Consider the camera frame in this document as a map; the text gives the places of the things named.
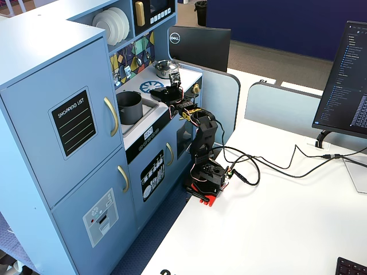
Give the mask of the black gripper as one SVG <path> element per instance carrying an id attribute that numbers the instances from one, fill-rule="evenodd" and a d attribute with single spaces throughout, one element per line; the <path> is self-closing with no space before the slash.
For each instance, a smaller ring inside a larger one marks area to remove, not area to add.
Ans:
<path id="1" fill-rule="evenodd" d="M 184 92 L 181 86 L 171 85 L 162 89 L 163 102 L 165 104 L 178 104 L 184 99 Z"/>

